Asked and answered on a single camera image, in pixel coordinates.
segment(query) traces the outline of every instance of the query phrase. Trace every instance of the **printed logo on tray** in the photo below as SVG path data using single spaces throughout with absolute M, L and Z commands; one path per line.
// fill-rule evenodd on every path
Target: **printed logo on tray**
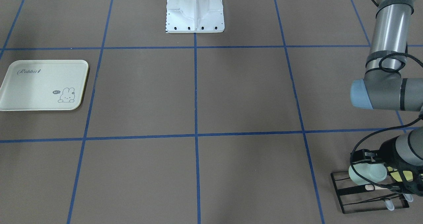
M 53 94 L 59 94 L 60 90 L 54 90 Z M 58 102 L 75 102 L 75 88 L 64 88 Z
M 41 69 L 20 69 L 17 72 L 17 75 L 23 75 L 23 74 L 38 74 L 41 72 Z

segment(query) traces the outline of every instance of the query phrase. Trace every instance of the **blue grid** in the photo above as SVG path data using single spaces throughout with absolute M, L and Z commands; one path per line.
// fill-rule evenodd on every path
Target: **blue grid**
M 370 47 L 370 40 L 367 36 L 366 30 L 364 28 L 364 25 L 361 21 L 361 18 L 358 14 L 358 11 L 355 7 L 354 1 L 350 0 L 352 3 L 352 6 L 354 8 L 354 11 L 357 15 L 358 21 L 360 22 L 360 25 L 362 27 L 362 30 L 364 32 L 364 36 L 366 37 L 366 40 L 368 42 L 368 45 L 287 45 L 285 42 L 285 36 L 284 36 L 284 30 L 283 30 L 283 26 L 282 26 L 282 21 L 280 18 L 280 14 L 279 14 L 279 8 L 278 8 L 278 3 L 277 0 L 274 0 L 275 3 L 275 9 L 276 9 L 276 15 L 278 17 L 278 22 L 279 22 L 279 27 L 281 30 L 281 37 L 282 37 L 282 45 L 260 45 L 260 46 L 197 46 L 197 35 L 194 34 L 194 46 L 155 46 L 155 47 L 105 47 L 105 41 L 106 41 L 106 36 L 107 36 L 107 28 L 109 25 L 109 20 L 110 20 L 110 14 L 112 12 L 112 6 L 113 6 L 113 0 L 110 0 L 110 5 L 109 5 L 109 11 L 108 11 L 108 15 L 107 15 L 107 21 L 106 21 L 106 26 L 104 28 L 104 36 L 103 36 L 103 41 L 102 41 L 102 45 L 101 47 L 78 47 L 78 48 L 7 48 L 7 44 L 9 42 L 10 36 L 12 34 L 13 28 L 15 27 L 16 21 L 19 17 L 19 14 L 21 12 L 21 9 L 24 5 L 25 0 L 21 1 L 21 4 L 19 6 L 19 9 L 17 11 L 17 14 L 15 16 L 15 19 L 12 23 L 12 26 L 9 30 L 9 33 L 7 35 L 6 41 L 3 45 L 2 48 L 0 48 L 0 59 L 3 56 L 4 51 L 59 51 L 59 50 L 100 50 L 100 55 L 99 55 L 99 59 L 98 59 L 98 64 L 97 64 L 97 69 L 96 69 L 96 75 L 95 75 L 95 79 L 94 79 L 94 85 L 93 85 L 93 90 L 92 90 L 92 94 L 91 94 L 91 101 L 90 101 L 90 106 L 89 106 L 89 112 L 87 114 L 87 120 L 86 120 L 86 128 L 84 131 L 84 135 L 83 137 L 77 137 L 77 138 L 45 138 L 45 139 L 16 139 L 16 140 L 0 140 L 0 144 L 1 143 L 23 143 L 23 142 L 59 142 L 59 141 L 82 141 L 82 145 L 81 145 L 81 151 L 80 151 L 80 157 L 78 160 L 78 166 L 77 166 L 77 171 L 76 171 L 76 176 L 75 176 L 75 182 L 74 182 L 74 188 L 73 188 L 73 192 L 72 192 L 72 197 L 71 197 L 71 203 L 70 203 L 70 207 L 69 207 L 69 212 L 68 212 L 68 219 L 67 219 L 67 224 L 71 223 L 71 216 L 72 216 L 72 210 L 73 210 L 73 205 L 74 205 L 74 200 L 75 200 L 75 196 L 76 196 L 76 192 L 77 192 L 77 185 L 78 185 L 78 179 L 79 179 L 79 174 L 80 174 L 80 168 L 82 165 L 82 160 L 83 160 L 83 153 L 84 153 L 84 147 L 85 147 L 85 143 L 86 141 L 93 141 L 93 140 L 121 140 L 121 139 L 147 139 L 147 138 L 178 138 L 178 137 L 194 137 L 195 138 L 195 160 L 196 160 L 196 179 L 197 179 L 197 216 L 198 216 L 198 224 L 201 223 L 201 199 L 200 199 L 200 166 L 199 166 L 199 152 L 198 152 L 198 137 L 205 137 L 205 136 L 239 136 L 239 135 L 275 135 L 275 134 L 302 134 L 303 138 L 304 138 L 304 143 L 305 143 L 305 148 L 307 151 L 307 157 L 308 157 L 308 161 L 309 161 L 309 166 L 310 166 L 310 171 L 311 171 L 311 177 L 313 179 L 313 185 L 315 188 L 315 194 L 316 194 L 316 200 L 319 206 L 319 213 L 320 213 L 320 217 L 321 217 L 321 221 L 322 224 L 325 223 L 325 219 L 323 216 L 323 211 L 322 211 L 322 207 L 320 204 L 320 198 L 319 198 L 319 191 L 317 188 L 317 184 L 316 184 L 316 179 L 315 179 L 315 175 L 314 175 L 314 170 L 313 170 L 313 164 L 311 161 L 311 156 L 310 156 L 310 151 L 308 148 L 308 142 L 307 142 L 307 135 L 308 133 L 330 133 L 330 132 L 370 132 L 370 131 L 377 131 L 383 128 L 363 128 L 363 129 L 332 129 L 332 130 L 305 130 L 304 128 L 304 123 L 302 120 L 302 115 L 301 115 L 301 109 L 300 109 L 300 104 L 298 102 L 298 97 L 297 97 L 297 93 L 296 93 L 296 88 L 295 88 L 295 82 L 293 79 L 293 75 L 292 75 L 292 70 L 290 67 L 290 61 L 289 61 L 289 54 L 288 54 L 288 48 L 360 48 L 360 47 Z M 423 45 L 408 45 L 409 47 L 423 47 Z M 197 81 L 197 49 L 216 49 L 216 48 L 283 48 L 285 51 L 285 55 L 287 58 L 287 64 L 288 64 L 288 70 L 289 70 L 289 74 L 290 74 L 290 79 L 292 82 L 292 88 L 293 88 L 293 93 L 295 96 L 295 100 L 296 100 L 296 105 L 297 105 L 297 109 L 298 109 L 298 116 L 299 116 L 299 121 L 301 124 L 301 131 L 270 131 L 270 132 L 224 132 L 224 133 L 198 133 L 198 95 L 197 95 L 197 85 L 198 85 L 198 81 Z M 92 106 L 94 103 L 94 96 L 95 96 L 95 90 L 96 90 L 96 81 L 98 78 L 98 72 L 101 66 L 101 59 L 103 56 L 103 51 L 104 50 L 141 50 L 141 49 L 193 49 L 194 50 L 194 73 L 195 73 L 195 133 L 194 134 L 174 134 L 174 135 L 139 135 L 139 136 L 109 136 L 109 137 L 88 137 L 87 133 L 88 133 L 88 128 L 89 128 L 89 123 L 90 123 L 90 118 L 91 118 L 91 111 L 92 111 Z M 398 113 L 398 111 L 396 111 L 396 114 L 398 116 L 399 122 L 401 123 L 401 125 L 403 125 L 402 119 L 400 114 Z M 417 127 L 410 127 L 410 128 L 404 128 L 403 131 L 406 132 L 407 130 L 413 130 L 416 129 Z

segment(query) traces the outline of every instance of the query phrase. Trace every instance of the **rectangular tray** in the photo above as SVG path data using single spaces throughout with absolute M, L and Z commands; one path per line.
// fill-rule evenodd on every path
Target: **rectangular tray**
M 17 60 L 0 87 L 0 111 L 76 109 L 88 69 L 85 60 Z

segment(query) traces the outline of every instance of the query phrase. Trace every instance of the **white plastic mount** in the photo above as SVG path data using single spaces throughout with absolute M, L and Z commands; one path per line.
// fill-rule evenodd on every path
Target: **white plastic mount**
M 215 33 L 225 30 L 222 0 L 168 0 L 166 32 Z

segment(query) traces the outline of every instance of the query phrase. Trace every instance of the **cartoon rabbit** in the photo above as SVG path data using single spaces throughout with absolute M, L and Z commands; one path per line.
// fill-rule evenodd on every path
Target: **cartoon rabbit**
M 75 102 L 75 89 L 65 88 L 58 102 Z

